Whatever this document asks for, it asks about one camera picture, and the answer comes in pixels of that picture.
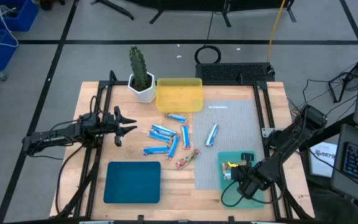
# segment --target wooden tabletop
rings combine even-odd
[[[88,113],[90,99],[96,95],[98,82],[83,82],[78,97],[74,118]],[[286,128],[291,124],[291,116],[288,109],[287,98],[283,83],[268,83],[270,104],[277,128]],[[263,92],[260,91],[264,121],[268,127],[268,119],[263,101]],[[204,86],[203,96],[206,100],[230,100],[230,99],[254,99],[251,86]],[[165,159],[165,155],[143,156],[143,148],[147,146],[159,146],[160,142],[147,137],[147,133],[153,124],[161,124],[180,133],[180,125],[174,120],[164,117],[159,112],[155,103],[138,103],[134,94],[127,86],[113,86],[110,102],[110,111],[114,106],[119,106],[121,114],[130,119],[136,119],[138,128],[131,131],[122,139],[122,147],[114,144],[114,134],[104,137],[98,181],[94,197],[93,220],[136,220],[138,215],[144,215],[145,220],[198,220],[198,221],[227,221],[228,216],[234,215],[236,221],[272,221],[274,220],[273,208],[265,205],[257,209],[225,209],[220,202],[219,190],[195,190],[194,162],[184,169],[175,167],[177,160],[189,154],[182,150],[183,142],[178,145],[175,157],[172,161]],[[192,140],[192,114],[187,114],[190,125],[190,139]],[[67,147],[67,158],[78,144]],[[72,198],[80,181],[85,150],[81,150],[72,157],[62,173],[60,181],[59,205],[60,209]],[[156,204],[106,204],[103,202],[104,185],[106,182],[107,166],[111,161],[159,161],[162,166],[161,196]],[[289,191],[297,202],[312,217],[314,216],[309,190],[303,172],[302,162],[298,154],[293,154],[284,163],[284,172]],[[265,200],[271,200],[270,191],[264,192]],[[88,191],[84,193],[81,215],[85,214]],[[280,212],[285,217],[283,202],[280,202]],[[52,205],[51,215],[55,215],[55,206]]]

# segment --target blue mat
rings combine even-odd
[[[103,200],[105,203],[158,203],[159,162],[110,162]]]
[[[241,154],[244,152],[251,153],[254,155],[254,161],[252,162],[252,166],[256,165],[258,158],[253,151],[219,152],[219,154],[218,154],[218,171],[219,171],[219,182],[221,185],[221,192],[223,192],[223,190],[229,184],[231,184],[233,182],[233,180],[225,180],[223,178],[222,163],[223,162],[231,162],[231,163],[238,164],[241,162]],[[237,187],[238,187],[238,184],[233,184],[224,193],[224,197],[223,197],[224,203],[226,203],[228,205],[232,205],[240,199],[241,195],[237,192]],[[264,201],[263,192],[260,190],[256,191],[254,198]],[[233,208],[233,209],[236,209],[236,208],[263,208],[263,207],[264,207],[264,204],[255,202],[253,200],[247,200],[245,198],[243,198],[241,200],[241,202],[235,207],[226,207],[225,206],[225,208]]]

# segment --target yellow container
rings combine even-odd
[[[155,105],[163,112],[197,112],[203,108],[200,78],[159,78]]]

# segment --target gray mat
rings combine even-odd
[[[214,123],[218,124],[214,146],[207,147]],[[193,142],[201,151],[195,160],[196,189],[219,190],[218,152],[254,151],[257,158],[264,158],[254,101],[204,100],[204,108],[193,113]]]

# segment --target green cutting board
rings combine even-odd
[[[244,152],[254,155],[255,160],[252,162],[252,166],[254,166],[257,163],[258,158],[256,157],[256,155],[253,151],[219,152],[219,154],[218,154],[218,171],[219,171],[219,181],[220,181],[220,186],[221,186],[221,193],[231,182],[233,182],[233,180],[225,180],[223,178],[222,163],[223,162],[231,162],[231,163],[238,164],[241,162],[241,154]],[[226,203],[228,205],[232,205],[240,199],[241,195],[237,192],[237,187],[238,187],[238,184],[233,184],[224,193],[224,197],[223,197],[224,203]],[[263,192],[260,190],[256,191],[254,198],[264,201]],[[263,206],[264,206],[264,204],[262,204],[262,203],[255,202],[253,200],[247,200],[247,199],[243,198],[237,206],[235,206],[235,207],[226,207],[225,206],[225,208],[233,208],[233,209],[236,209],[236,208],[263,208]]]

